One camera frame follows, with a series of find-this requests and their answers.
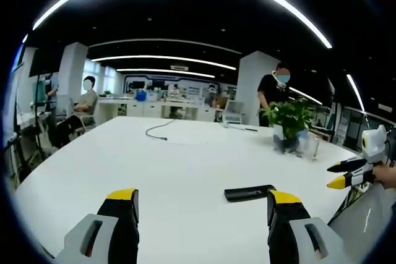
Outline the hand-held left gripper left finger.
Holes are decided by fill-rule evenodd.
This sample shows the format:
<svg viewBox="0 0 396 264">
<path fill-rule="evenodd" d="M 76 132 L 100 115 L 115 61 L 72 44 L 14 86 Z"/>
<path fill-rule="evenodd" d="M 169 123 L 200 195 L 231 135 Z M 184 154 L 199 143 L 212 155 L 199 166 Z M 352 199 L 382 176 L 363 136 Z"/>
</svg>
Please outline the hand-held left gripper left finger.
<svg viewBox="0 0 396 264">
<path fill-rule="evenodd" d="M 139 191 L 109 194 L 97 213 L 88 214 L 64 238 L 55 263 L 136 263 L 139 245 Z"/>
</svg>

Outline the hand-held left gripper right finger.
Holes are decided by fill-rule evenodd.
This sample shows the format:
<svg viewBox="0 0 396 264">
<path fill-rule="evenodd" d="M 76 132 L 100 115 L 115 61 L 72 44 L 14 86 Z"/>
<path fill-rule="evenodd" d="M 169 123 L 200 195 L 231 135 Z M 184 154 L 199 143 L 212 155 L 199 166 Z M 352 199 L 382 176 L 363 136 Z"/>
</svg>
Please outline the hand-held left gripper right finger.
<svg viewBox="0 0 396 264">
<path fill-rule="evenodd" d="M 267 194 L 270 263 L 351 263 L 337 233 L 312 218 L 302 201 L 270 189 Z"/>
</svg>

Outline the person's right hand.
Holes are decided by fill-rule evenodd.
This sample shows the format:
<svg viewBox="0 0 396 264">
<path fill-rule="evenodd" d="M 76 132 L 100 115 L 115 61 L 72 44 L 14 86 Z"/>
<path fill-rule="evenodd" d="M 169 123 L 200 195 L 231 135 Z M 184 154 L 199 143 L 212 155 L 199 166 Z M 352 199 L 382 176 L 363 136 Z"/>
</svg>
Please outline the person's right hand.
<svg viewBox="0 0 396 264">
<path fill-rule="evenodd" d="M 396 188 L 396 168 L 387 165 L 377 165 L 373 168 L 374 180 L 385 189 Z"/>
</svg>

